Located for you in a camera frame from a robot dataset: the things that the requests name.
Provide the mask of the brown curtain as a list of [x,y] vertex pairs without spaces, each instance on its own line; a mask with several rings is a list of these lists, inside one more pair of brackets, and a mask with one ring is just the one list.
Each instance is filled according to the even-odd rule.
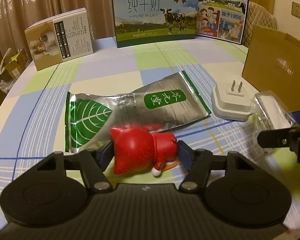
[[0,51],[28,49],[30,25],[74,9],[86,8],[93,39],[112,35],[109,0],[0,0]]

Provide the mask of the red pig figurine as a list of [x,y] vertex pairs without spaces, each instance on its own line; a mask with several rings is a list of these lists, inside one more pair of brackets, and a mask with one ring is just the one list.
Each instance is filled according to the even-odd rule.
[[110,129],[114,142],[114,174],[137,172],[151,167],[152,175],[177,166],[177,139],[170,132],[149,132],[131,127]]

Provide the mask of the blue milk carton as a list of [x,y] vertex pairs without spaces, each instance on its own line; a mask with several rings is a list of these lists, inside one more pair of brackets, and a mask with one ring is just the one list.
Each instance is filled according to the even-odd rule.
[[198,0],[196,35],[242,44],[249,0]]

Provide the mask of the silver green tea pouch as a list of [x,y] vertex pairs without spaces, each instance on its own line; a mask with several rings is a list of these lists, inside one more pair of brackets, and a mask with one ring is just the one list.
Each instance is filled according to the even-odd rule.
[[142,127],[160,132],[209,116],[211,110],[182,70],[130,93],[93,95],[67,93],[65,150],[78,153],[100,148],[114,127]]

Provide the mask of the green pure milk carton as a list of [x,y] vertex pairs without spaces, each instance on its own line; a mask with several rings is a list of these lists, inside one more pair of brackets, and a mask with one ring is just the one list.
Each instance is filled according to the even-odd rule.
[[192,39],[198,0],[109,0],[117,47]]

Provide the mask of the white plug adapter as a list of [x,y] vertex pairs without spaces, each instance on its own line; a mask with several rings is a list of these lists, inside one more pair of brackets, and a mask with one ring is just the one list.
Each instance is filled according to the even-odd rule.
[[245,122],[250,117],[252,97],[243,87],[243,82],[218,82],[211,92],[212,110],[215,116]]

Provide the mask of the plaid bed sheet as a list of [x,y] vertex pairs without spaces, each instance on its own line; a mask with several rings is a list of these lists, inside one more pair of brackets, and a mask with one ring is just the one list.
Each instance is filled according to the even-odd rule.
[[[115,127],[172,132],[191,148],[237,151],[278,178],[292,194],[285,219],[300,229],[300,164],[288,148],[264,152],[255,121],[215,115],[213,89],[257,91],[242,76],[248,50],[220,40],[157,42],[118,48],[112,38],[95,52],[37,70],[30,64],[0,106],[0,195],[44,157],[74,155],[111,140]],[[0,229],[6,219],[0,207]]]

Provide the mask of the white beige product box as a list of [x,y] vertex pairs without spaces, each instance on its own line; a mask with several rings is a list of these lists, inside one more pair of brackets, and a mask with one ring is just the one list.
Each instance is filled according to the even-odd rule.
[[85,8],[40,20],[24,33],[38,71],[93,53]]

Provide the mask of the quilted beige chair cover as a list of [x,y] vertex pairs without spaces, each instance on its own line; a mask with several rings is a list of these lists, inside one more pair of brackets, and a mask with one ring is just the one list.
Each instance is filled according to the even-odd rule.
[[243,45],[249,48],[255,25],[277,30],[277,19],[270,14],[263,6],[249,2],[247,19],[244,27]]

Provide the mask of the open brown cardboard box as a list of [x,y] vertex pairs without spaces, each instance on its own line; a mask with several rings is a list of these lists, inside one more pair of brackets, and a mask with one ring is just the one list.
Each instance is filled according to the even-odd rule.
[[255,25],[242,77],[260,92],[273,92],[289,111],[300,111],[300,41]]

